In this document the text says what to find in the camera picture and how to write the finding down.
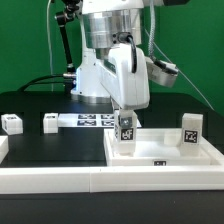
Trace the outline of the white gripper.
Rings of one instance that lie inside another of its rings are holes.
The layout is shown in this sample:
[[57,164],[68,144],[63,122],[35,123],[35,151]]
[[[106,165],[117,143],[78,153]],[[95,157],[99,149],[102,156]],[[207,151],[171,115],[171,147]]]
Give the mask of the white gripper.
[[134,112],[146,108],[150,93],[145,56],[136,49],[137,71],[132,72],[132,50],[130,44],[118,44],[109,50],[108,59],[98,62],[100,83],[111,98],[125,110],[119,111],[119,125],[131,128],[134,125]]

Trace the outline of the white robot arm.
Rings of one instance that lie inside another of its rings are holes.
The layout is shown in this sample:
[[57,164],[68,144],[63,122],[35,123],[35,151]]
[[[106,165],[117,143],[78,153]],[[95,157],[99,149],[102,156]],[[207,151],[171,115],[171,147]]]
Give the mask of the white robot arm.
[[157,6],[185,5],[190,0],[82,0],[80,23],[82,62],[72,98],[88,103],[112,103],[118,126],[134,125],[134,111],[150,101],[151,80],[172,86],[177,67],[154,56],[155,29],[150,29],[149,53],[142,43],[143,9],[155,15]]

